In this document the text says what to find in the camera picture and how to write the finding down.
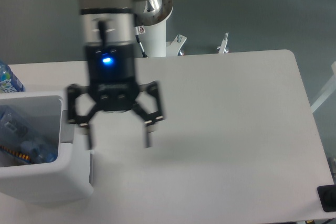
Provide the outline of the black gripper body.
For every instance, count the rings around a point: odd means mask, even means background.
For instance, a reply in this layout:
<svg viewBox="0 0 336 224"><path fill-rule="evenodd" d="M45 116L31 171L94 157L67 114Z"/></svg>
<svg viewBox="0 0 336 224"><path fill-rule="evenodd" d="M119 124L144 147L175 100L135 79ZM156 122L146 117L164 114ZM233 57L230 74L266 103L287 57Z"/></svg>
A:
<svg viewBox="0 0 336 224"><path fill-rule="evenodd" d="M135 45L94 43L85 46L88 94L99 110L129 111L139 95L135 76Z"/></svg>

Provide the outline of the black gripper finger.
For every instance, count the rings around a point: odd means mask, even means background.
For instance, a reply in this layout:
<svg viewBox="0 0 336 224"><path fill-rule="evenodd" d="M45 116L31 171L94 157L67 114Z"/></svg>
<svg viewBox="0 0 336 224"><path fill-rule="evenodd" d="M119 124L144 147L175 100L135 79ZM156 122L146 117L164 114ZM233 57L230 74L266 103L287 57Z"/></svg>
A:
<svg viewBox="0 0 336 224"><path fill-rule="evenodd" d="M132 104L132 111L143 121L144 147L152 146L151 134L157 124L165 119L160 83L153 81L139 86L140 93Z"/></svg>
<svg viewBox="0 0 336 224"><path fill-rule="evenodd" d="M94 148L93 137L91 134L90 121L98 112L98 105L95 103L86 115L79 115L77 111L77 99L88 93L88 86L80 86L78 84L71 84L66 88L67 95L67 123L76 124L83 133L87 136L87 147L89 150Z"/></svg>

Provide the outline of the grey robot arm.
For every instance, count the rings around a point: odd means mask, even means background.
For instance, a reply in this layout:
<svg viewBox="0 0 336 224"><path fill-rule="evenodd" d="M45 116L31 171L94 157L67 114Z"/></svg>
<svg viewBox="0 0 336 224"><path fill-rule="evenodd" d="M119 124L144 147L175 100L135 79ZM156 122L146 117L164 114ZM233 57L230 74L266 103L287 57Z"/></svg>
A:
<svg viewBox="0 0 336 224"><path fill-rule="evenodd" d="M79 0L89 84L66 88L67 122L91 136L97 112L133 111L144 123L145 147L153 125L164 120L159 83L136 80L135 2L146 0Z"/></svg>

